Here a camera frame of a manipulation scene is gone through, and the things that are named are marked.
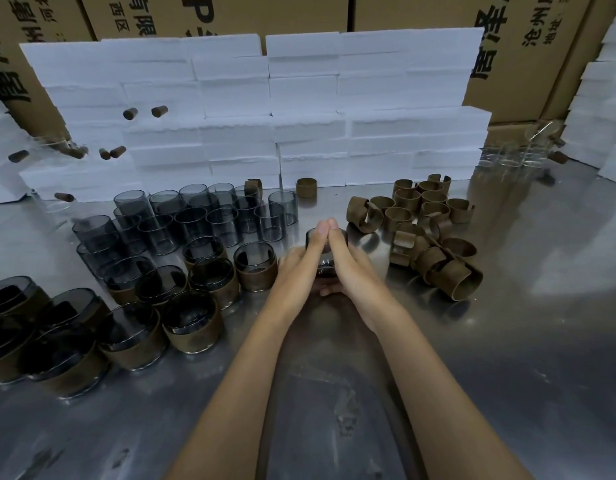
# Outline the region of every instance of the stack of white foam blocks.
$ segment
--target stack of white foam blocks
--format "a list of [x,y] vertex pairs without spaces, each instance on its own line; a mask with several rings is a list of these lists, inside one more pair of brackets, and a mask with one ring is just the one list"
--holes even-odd
[[[85,201],[247,178],[265,188],[280,177],[287,188],[301,177],[320,186],[470,178],[490,119],[461,106],[481,37],[472,28],[271,35],[267,55],[256,34],[22,49],[89,149],[57,170]],[[168,112],[153,117],[161,105]],[[132,121],[122,116],[130,107]],[[118,160],[100,158],[121,145]]]
[[8,109],[0,101],[0,203],[19,200],[24,197],[28,187],[19,176],[18,170],[30,165],[31,160],[25,159],[16,164],[8,160],[8,156],[22,150],[31,151],[33,140],[21,129]]
[[616,182],[616,17],[581,79],[562,135],[564,152]]

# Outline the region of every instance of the forearm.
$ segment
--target forearm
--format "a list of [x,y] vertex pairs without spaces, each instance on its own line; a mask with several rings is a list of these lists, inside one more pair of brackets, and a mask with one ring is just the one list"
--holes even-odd
[[199,418],[166,480],[248,480],[279,350],[289,323],[263,310]]
[[431,480],[531,479],[396,301],[376,333]]

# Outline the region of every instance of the person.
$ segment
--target person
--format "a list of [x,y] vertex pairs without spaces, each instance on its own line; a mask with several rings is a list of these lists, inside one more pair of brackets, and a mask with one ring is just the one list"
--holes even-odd
[[165,480],[255,478],[277,356],[313,288],[326,242],[339,282],[319,293],[345,293],[379,339],[428,477],[531,479],[392,296],[368,256],[346,246],[338,223],[328,219],[318,223],[307,248],[293,248],[280,261],[266,304]]

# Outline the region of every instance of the person's left hand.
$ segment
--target person's left hand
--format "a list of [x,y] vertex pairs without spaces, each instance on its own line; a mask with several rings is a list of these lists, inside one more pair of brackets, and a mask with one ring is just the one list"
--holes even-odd
[[308,248],[291,248],[279,260],[279,274],[262,313],[280,317],[288,324],[293,322],[312,289],[329,229],[326,221],[319,221]]

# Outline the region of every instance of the metal table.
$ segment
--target metal table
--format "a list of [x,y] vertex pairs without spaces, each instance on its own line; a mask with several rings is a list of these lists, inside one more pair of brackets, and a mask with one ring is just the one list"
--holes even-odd
[[[319,218],[344,226],[350,196],[391,190],[319,189],[278,254],[303,245]],[[467,301],[389,267],[384,236],[351,238],[536,478],[616,478],[616,184],[568,162],[539,181],[478,171],[452,183],[450,196],[466,195],[477,209],[456,235],[477,245],[485,274]],[[81,216],[110,211],[111,203],[79,208]],[[54,230],[33,201],[0,205],[0,279],[27,274],[51,296],[75,287],[105,296],[69,227]],[[0,387],[0,480],[159,479],[265,299],[244,293],[209,351],[171,348],[144,371],[112,369],[70,403],[25,382]],[[280,353],[259,477],[424,477],[415,444],[379,343],[351,303],[310,298]]]

